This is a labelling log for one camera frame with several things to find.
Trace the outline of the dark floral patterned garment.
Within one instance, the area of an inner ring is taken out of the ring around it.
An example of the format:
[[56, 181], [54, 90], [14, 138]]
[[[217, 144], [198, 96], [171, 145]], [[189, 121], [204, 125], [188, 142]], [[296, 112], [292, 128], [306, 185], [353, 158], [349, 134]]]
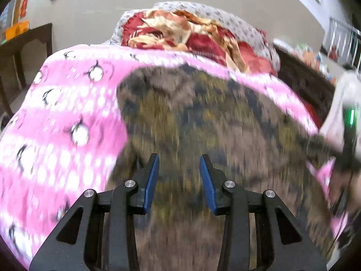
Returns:
[[151, 154], [160, 158], [154, 200], [135, 230], [141, 270], [215, 270], [223, 220], [206, 204], [199, 158], [246, 190], [274, 190], [329, 258], [330, 212], [308, 164], [332, 157], [320, 135], [311, 135], [267, 96], [189, 65], [142, 67], [116, 88], [127, 141], [107, 190], [132, 177]]

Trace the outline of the white ornate chair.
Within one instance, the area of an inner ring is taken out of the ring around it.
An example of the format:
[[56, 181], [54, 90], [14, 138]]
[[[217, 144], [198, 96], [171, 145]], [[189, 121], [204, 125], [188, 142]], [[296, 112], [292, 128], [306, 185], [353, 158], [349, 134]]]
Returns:
[[329, 113], [319, 133], [336, 149], [343, 148], [343, 106], [356, 108], [357, 123], [356, 155], [360, 157], [360, 73], [348, 70], [337, 80]]

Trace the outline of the dark carved wooden headboard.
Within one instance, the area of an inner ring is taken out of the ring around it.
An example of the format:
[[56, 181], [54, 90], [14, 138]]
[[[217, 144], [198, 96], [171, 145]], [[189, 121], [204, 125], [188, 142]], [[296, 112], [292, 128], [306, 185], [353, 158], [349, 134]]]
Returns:
[[278, 78], [284, 81], [303, 101], [312, 106], [320, 125], [329, 113], [335, 87], [320, 73], [274, 45], [280, 58]]

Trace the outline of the pink penguin bed cover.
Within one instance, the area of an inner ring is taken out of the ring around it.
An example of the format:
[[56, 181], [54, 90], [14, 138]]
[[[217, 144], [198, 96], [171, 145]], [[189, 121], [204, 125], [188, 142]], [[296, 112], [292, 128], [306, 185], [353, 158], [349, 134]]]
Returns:
[[[298, 98], [290, 90], [279, 92], [281, 81], [272, 75], [248, 75], [179, 51], [115, 45], [77, 45], [59, 51], [44, 62], [1, 133], [1, 236], [23, 267], [30, 270], [39, 248], [86, 190], [109, 191], [108, 179], [127, 141], [116, 99], [118, 84], [142, 67], [182, 65], [263, 94], [309, 134], [318, 133]], [[334, 213], [329, 198], [332, 162], [333, 157], [310, 171], [330, 212], [330, 256], [348, 221], [347, 213]], [[249, 219], [249, 270], [256, 270], [254, 214]]]

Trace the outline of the clutter on headboard shelf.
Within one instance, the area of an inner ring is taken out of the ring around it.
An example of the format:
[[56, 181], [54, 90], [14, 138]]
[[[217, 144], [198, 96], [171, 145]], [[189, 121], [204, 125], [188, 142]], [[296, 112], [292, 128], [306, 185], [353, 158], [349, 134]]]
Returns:
[[283, 51], [294, 56], [296, 59], [300, 59], [313, 70], [320, 72], [332, 85], [336, 85], [337, 79], [332, 75], [320, 52], [315, 53], [307, 44], [297, 45], [294, 48], [280, 39], [274, 39], [273, 45], [275, 47], [280, 47]]

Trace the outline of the metal stair railing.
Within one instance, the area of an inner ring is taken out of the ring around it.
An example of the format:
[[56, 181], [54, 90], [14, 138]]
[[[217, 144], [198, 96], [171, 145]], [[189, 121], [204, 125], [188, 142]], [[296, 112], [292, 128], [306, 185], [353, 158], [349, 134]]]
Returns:
[[346, 70], [360, 72], [360, 29], [329, 18], [329, 30], [322, 43], [321, 51]]

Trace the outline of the grey floral pillow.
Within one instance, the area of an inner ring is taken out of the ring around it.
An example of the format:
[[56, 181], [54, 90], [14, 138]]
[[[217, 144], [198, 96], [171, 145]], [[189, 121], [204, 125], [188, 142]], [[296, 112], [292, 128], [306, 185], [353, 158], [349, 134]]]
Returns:
[[234, 14], [205, 4], [184, 1], [158, 2], [154, 4], [153, 9], [171, 12], [186, 10], [191, 14], [216, 20], [222, 27], [231, 31], [238, 41], [247, 43], [257, 56], [268, 60], [274, 74], [280, 69], [279, 55], [275, 48], [268, 44], [266, 35]]

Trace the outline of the dark wooden side table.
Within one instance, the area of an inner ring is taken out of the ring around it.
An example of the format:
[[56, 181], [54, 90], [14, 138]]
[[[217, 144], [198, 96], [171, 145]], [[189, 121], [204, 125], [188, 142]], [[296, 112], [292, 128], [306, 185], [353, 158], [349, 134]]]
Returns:
[[3, 84], [4, 75], [2, 73], [5, 67], [5, 61], [7, 58], [13, 59], [16, 78], [20, 84], [20, 90], [24, 89], [26, 87], [26, 80], [21, 60], [21, 51], [28, 43], [31, 43], [34, 40], [38, 40], [42, 44], [46, 45], [46, 56], [51, 56], [53, 54], [52, 31], [53, 24], [47, 23], [37, 28], [30, 29], [1, 45], [1, 104], [9, 116], [13, 116], [14, 113], [10, 107], [10, 103], [6, 96]]

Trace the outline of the orange box on table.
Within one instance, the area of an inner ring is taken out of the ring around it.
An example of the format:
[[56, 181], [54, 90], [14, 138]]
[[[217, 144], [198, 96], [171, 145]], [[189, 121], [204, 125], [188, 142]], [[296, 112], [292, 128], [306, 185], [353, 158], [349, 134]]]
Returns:
[[29, 30], [29, 20], [25, 20], [19, 23], [14, 24], [5, 30], [5, 39], [9, 41], [16, 36], [19, 36], [22, 33], [25, 33]]

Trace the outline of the red orange floral blanket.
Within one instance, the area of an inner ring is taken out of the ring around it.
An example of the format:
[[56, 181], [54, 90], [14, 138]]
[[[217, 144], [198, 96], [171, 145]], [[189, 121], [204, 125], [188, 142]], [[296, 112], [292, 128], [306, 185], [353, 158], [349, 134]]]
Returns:
[[184, 51], [210, 59], [243, 73], [270, 73], [276, 68], [256, 54], [216, 20], [199, 17], [186, 10], [137, 12], [122, 27], [120, 44], [141, 50]]

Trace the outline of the red paper wall decoration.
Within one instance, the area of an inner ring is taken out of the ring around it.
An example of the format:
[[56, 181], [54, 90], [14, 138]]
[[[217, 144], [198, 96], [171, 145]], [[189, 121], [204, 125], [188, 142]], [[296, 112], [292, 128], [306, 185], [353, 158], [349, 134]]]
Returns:
[[28, 0], [23, 0], [20, 7], [19, 17], [24, 18], [26, 16], [26, 10], [28, 6]]

